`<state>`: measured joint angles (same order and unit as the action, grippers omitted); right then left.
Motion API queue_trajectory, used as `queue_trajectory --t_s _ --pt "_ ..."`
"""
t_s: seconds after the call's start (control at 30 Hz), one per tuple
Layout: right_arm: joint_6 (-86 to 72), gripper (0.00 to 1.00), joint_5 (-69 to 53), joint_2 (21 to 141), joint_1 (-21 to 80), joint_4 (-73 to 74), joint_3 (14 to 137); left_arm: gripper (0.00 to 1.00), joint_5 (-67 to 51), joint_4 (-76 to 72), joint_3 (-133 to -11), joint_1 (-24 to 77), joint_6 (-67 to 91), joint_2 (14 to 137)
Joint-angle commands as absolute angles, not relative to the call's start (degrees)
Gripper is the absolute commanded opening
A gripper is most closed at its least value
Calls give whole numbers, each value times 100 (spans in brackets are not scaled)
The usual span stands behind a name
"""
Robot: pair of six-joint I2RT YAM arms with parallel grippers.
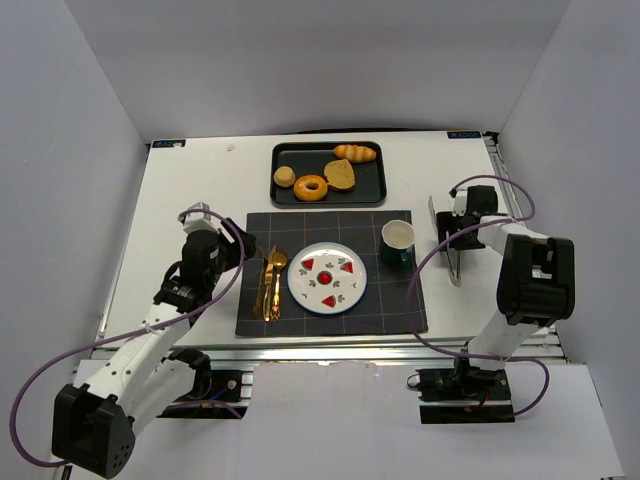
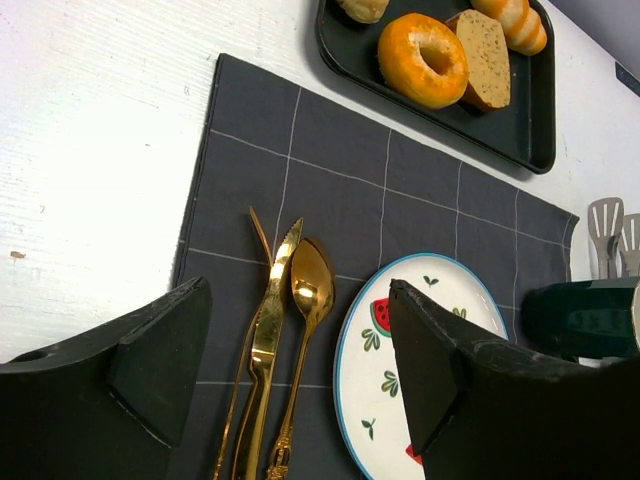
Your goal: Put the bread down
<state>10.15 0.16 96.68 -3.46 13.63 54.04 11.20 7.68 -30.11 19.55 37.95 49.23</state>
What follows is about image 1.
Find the metal tongs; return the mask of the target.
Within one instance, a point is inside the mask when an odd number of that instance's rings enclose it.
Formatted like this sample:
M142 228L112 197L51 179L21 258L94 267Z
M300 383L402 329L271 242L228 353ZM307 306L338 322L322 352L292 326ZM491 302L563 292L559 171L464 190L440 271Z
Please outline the metal tongs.
M428 208L429 214L431 218L431 222L433 224L433 229L435 233L439 234L438 224L437 224L437 214L433 202L433 197L429 196L428 198ZM461 286L461 266L460 266L460 253L455 249L452 249L449 245L446 245L444 249L440 252L440 256L443 260L443 263L447 267L449 280L454 287Z

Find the glazed donut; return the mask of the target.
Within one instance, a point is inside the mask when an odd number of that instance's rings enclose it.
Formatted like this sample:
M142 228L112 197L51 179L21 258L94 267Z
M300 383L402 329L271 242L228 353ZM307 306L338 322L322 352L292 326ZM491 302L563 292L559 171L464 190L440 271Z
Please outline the glazed donut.
M294 183L293 192L295 197L300 201L320 201L328 193L328 184L322 176L304 175Z

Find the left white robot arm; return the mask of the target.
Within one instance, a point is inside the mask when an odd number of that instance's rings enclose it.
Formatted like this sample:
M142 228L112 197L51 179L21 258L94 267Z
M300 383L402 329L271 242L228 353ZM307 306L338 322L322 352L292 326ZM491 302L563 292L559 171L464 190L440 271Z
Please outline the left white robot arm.
M210 358L177 347L213 298L221 275L256 253L256 239L231 219L216 228L208 214L181 218L186 241L166 271L143 334L128 339L80 386L67 385L54 401L52 452L105 479L128 462L137 435L180 398L207 399Z

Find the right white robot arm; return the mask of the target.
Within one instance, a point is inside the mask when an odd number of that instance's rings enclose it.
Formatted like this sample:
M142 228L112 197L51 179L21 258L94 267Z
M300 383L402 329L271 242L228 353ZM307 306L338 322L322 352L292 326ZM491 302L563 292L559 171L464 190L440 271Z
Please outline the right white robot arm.
M435 214L440 251L446 259L462 251L491 248L502 257L497 311L455 361L460 384L490 384L520 345L542 328L569 318L575 306L575 245L528 229L498 212L494 187L450 192L452 208Z

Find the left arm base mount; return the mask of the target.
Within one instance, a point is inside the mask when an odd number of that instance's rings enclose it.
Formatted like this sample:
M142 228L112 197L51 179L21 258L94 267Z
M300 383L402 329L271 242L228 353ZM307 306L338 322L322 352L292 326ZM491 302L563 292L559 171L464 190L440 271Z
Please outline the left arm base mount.
M185 395L159 415L163 419L239 420L251 399L253 371L211 368L209 391L200 399Z

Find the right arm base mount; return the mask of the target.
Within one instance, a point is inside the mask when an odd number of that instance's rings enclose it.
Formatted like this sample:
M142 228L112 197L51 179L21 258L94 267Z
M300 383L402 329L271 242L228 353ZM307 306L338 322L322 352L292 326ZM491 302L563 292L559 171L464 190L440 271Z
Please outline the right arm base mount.
M418 394L423 425L500 424L515 421L504 370L492 378L462 377L454 368L427 368L408 376Z

